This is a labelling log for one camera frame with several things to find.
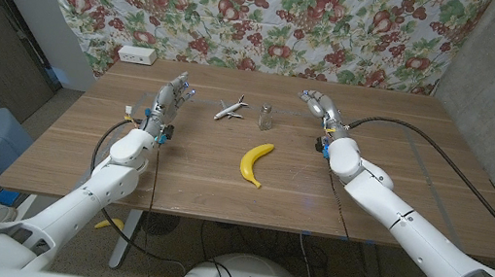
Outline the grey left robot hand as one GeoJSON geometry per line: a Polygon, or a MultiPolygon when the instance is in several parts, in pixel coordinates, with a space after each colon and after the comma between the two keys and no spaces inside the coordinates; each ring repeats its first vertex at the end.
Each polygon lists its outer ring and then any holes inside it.
{"type": "Polygon", "coordinates": [[[189,73],[181,73],[172,81],[169,81],[154,98],[150,116],[142,129],[153,137],[160,137],[162,130],[172,123],[177,111],[195,95],[194,89],[189,89],[189,73]]]}

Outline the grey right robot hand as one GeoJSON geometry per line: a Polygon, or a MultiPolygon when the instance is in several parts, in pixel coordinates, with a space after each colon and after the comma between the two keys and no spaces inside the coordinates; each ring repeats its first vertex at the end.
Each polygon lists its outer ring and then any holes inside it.
{"type": "Polygon", "coordinates": [[[348,138],[348,126],[343,122],[340,110],[332,98],[317,90],[304,90],[299,93],[310,113],[321,120],[324,135],[316,139],[315,149],[328,157],[329,145],[336,139],[348,138]]]}

